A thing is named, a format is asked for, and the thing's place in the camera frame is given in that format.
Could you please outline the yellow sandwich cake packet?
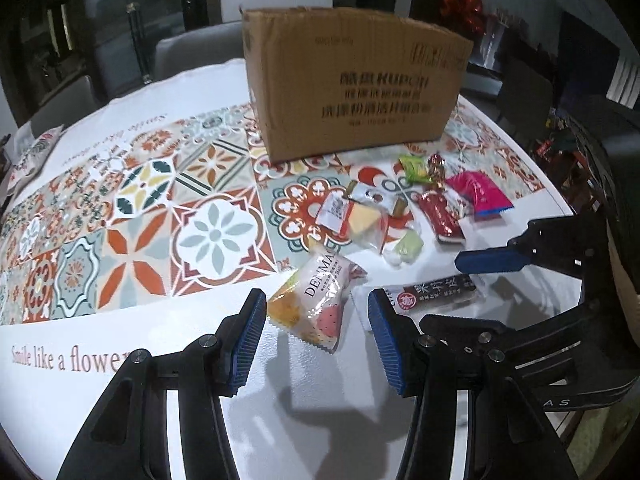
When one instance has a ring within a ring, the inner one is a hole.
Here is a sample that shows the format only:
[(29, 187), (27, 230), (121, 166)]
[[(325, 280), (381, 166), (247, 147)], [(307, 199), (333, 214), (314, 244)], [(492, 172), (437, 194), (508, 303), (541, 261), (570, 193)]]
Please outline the yellow sandwich cake packet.
[(388, 230), (388, 215), (333, 191), (320, 206), (316, 223), (341, 238), (380, 254)]

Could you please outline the grey dining chair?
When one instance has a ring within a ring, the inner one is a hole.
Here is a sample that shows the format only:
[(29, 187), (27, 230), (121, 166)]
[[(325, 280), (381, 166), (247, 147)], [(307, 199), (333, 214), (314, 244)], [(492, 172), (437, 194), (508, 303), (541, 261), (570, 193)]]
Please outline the grey dining chair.
[(242, 23), (206, 26), (160, 40), (155, 47), (156, 81), (187, 70), (244, 58)]
[(99, 101), (96, 99), (91, 78), (88, 75), (81, 76), (58, 92), (32, 116), (32, 134), (39, 138), (54, 127), (70, 128), (98, 109)]

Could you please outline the brown cardboard box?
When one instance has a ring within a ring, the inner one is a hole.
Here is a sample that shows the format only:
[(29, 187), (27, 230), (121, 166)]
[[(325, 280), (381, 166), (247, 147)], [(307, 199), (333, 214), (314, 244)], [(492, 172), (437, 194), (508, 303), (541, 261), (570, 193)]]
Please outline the brown cardboard box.
[(242, 31), (272, 162), (439, 138), (473, 50), (449, 29), (355, 8), (245, 9)]

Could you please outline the dark long snack bar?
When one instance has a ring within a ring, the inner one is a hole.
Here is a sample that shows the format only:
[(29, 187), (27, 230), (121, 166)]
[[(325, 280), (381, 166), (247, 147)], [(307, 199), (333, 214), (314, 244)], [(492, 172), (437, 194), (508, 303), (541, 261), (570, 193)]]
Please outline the dark long snack bar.
[(395, 312), (407, 316), (447, 313), (485, 299), (469, 274), (454, 274), (410, 285), (390, 285), (383, 290)]

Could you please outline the small red gold candy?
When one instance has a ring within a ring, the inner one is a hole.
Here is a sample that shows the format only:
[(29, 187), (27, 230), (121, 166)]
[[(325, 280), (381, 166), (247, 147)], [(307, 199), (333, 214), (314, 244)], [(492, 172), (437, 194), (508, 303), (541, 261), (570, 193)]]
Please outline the small red gold candy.
[(442, 186), (446, 180), (446, 168), (444, 160), (439, 153), (434, 153), (427, 161), (427, 173), (430, 179), (437, 185)]

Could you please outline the dark chair right side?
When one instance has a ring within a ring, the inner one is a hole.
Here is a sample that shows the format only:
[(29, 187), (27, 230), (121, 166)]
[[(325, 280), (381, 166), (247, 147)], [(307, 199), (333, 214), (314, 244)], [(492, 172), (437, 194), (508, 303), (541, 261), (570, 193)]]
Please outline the dark chair right side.
[(520, 60), (512, 60), (497, 96), (499, 117), (525, 139), (544, 133), (552, 104), (552, 84)]

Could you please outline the red snack packet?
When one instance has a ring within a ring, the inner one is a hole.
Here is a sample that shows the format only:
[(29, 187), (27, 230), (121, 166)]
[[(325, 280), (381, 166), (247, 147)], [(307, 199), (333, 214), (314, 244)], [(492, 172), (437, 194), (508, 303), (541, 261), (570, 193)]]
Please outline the red snack packet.
[(441, 243), (461, 245), (465, 243), (462, 229), (458, 220), (450, 212), (444, 194), (426, 191), (420, 195), (418, 204)]

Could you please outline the Delimas pastry snack packet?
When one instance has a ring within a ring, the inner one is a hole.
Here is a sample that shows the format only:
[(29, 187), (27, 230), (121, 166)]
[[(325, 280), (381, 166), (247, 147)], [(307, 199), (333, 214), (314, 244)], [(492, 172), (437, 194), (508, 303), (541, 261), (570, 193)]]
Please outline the Delimas pastry snack packet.
[(333, 353), (349, 287), (366, 276), (359, 264), (313, 244), (305, 263), (268, 300), (269, 321), (306, 344)]

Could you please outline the small green candy packet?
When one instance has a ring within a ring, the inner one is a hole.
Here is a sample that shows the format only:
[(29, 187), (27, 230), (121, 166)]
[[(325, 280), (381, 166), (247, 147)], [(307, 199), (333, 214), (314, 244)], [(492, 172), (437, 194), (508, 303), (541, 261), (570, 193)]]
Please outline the small green candy packet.
[(399, 162), (409, 183), (427, 184), (432, 182), (426, 163), (421, 157), (414, 155), (401, 155), (399, 157)]

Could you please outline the grey dining chair left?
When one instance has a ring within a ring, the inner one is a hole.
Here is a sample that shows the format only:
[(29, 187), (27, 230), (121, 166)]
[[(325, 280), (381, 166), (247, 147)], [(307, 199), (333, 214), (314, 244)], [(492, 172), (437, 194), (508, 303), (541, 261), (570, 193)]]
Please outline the grey dining chair left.
[(91, 78), (88, 75), (81, 76), (58, 92), (32, 116), (32, 134), (39, 138), (54, 127), (70, 128), (98, 109), (99, 101), (96, 99)]

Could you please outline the glass sliding door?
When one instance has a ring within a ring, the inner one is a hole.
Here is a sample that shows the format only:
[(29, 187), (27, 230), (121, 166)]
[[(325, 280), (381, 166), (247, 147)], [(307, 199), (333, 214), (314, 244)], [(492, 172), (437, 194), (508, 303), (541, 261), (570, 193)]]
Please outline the glass sliding door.
[(160, 40), (208, 23), (206, 0), (85, 0), (85, 9), (96, 65), (111, 98), (153, 80)]

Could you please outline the pink snack packet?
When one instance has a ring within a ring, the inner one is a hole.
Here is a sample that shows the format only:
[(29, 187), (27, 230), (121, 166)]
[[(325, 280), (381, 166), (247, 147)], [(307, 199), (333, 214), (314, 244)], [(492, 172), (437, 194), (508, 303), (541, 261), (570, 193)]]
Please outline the pink snack packet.
[(447, 178), (446, 185), (471, 203), (475, 217), (491, 217), (513, 208), (506, 194), (484, 172), (461, 171)]

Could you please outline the red foil balloons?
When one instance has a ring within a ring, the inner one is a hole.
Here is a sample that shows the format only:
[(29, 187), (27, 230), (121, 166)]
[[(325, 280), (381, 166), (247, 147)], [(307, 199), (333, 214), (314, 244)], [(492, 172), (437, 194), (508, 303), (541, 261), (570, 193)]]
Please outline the red foil balloons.
[(485, 35), (482, 0), (442, 0), (439, 12), (442, 26), (459, 35), (471, 40)]

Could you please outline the patterned table runner cloth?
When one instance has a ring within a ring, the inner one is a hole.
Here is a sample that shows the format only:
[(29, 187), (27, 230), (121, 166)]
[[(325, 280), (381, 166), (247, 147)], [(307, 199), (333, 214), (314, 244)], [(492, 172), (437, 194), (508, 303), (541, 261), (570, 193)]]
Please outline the patterned table runner cloth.
[(386, 235), (400, 240), (418, 223), (420, 192), (401, 159), (433, 154), (483, 171), (512, 200), (542, 187), (504, 136), (462, 103), (434, 142), (277, 165), (247, 104), (140, 133), (6, 214), (1, 321), (64, 320), (262, 278), (301, 263), (311, 240), (349, 254), (354, 243), (317, 216), (353, 183), (405, 201)]

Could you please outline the pale green cake packet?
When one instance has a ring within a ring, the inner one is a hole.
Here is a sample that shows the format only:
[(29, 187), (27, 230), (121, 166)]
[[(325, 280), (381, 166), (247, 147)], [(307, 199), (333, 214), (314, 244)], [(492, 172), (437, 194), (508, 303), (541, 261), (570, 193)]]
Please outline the pale green cake packet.
[(383, 250), (383, 257), (391, 266), (413, 264), (420, 256), (423, 245), (420, 234), (413, 229), (408, 229), (393, 248)]

